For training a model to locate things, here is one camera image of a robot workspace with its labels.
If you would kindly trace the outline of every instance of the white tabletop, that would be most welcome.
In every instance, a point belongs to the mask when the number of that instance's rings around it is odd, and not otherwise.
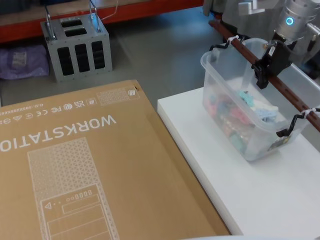
[[[158,101],[158,113],[234,235],[320,236],[320,153],[302,136],[247,162],[202,106],[203,88]]]

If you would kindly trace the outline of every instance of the plastic bag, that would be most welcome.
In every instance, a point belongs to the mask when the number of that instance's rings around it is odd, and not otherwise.
[[[0,78],[7,80],[49,75],[43,45],[0,49]]]

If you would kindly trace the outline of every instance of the clear plastic bin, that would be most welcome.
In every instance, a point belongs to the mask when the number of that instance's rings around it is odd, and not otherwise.
[[[258,58],[263,56],[266,43],[259,38],[243,42]],[[276,132],[289,128],[293,116],[299,112],[271,83],[259,89],[251,64],[232,45],[205,53],[201,64],[205,68],[203,105],[246,160],[254,161],[286,146],[309,124],[305,119],[298,119],[289,137],[277,136]],[[297,66],[292,64],[278,77],[309,107],[320,105],[320,87]],[[249,106],[240,97],[244,93],[264,106],[278,107],[274,111],[276,117],[267,122],[262,120],[252,104]]]

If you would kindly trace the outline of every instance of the concrete floor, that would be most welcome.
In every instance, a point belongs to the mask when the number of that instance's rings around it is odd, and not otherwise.
[[[156,109],[158,99],[203,87],[201,56],[222,42],[208,21],[198,7],[110,24],[112,72],[64,83],[56,83],[52,71],[47,77],[2,80],[2,104],[137,79]],[[320,133],[313,126],[303,135],[320,151]]]

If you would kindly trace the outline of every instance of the cardboard box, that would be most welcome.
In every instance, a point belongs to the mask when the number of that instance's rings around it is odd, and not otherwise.
[[[1,240],[228,231],[137,81],[0,109]]]

